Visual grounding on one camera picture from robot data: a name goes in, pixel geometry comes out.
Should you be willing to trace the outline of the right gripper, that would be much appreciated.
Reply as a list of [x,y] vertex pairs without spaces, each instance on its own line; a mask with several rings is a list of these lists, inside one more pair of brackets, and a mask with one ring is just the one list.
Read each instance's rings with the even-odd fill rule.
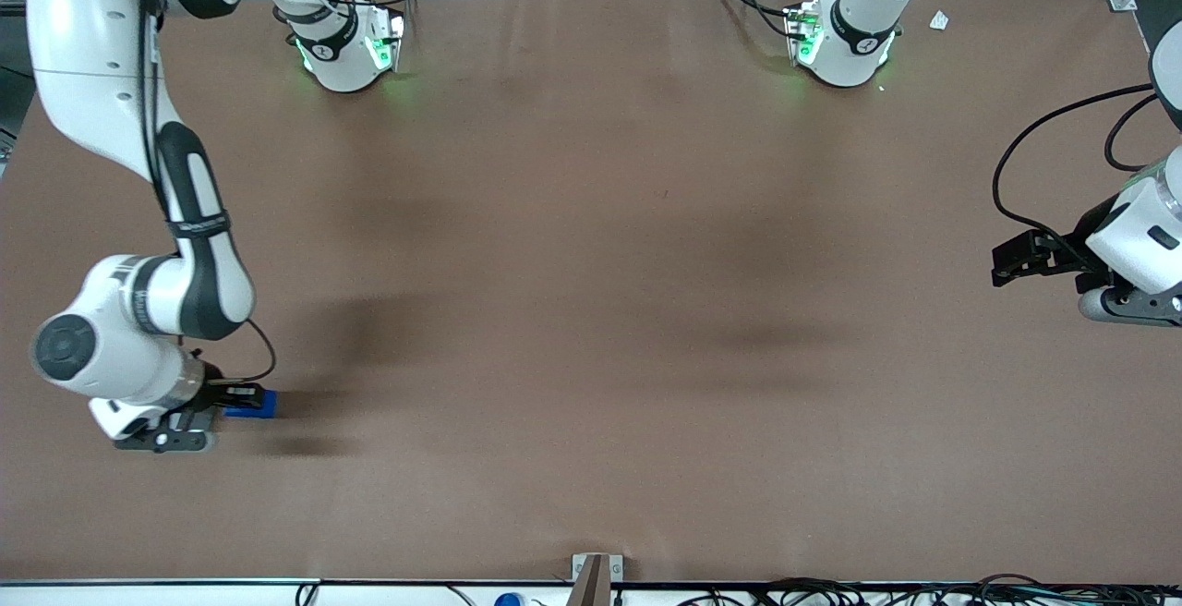
[[[113,443],[212,443],[212,421],[225,405],[212,403],[212,380],[223,372],[207,361],[186,361],[173,391],[151,403],[93,398],[89,409]],[[221,400],[265,400],[256,383],[227,383]]]

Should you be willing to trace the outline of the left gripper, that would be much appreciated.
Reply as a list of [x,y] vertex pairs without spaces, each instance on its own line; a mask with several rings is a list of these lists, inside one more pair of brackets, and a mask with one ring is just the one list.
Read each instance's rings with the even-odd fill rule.
[[[1161,294],[1178,287],[1178,200],[1173,193],[1115,194],[1085,211],[1067,237],[1136,289]],[[1005,243],[1005,259],[993,262],[992,287],[1072,273],[1072,261],[1052,260],[1060,249],[1059,239],[1047,232],[1013,236]]]

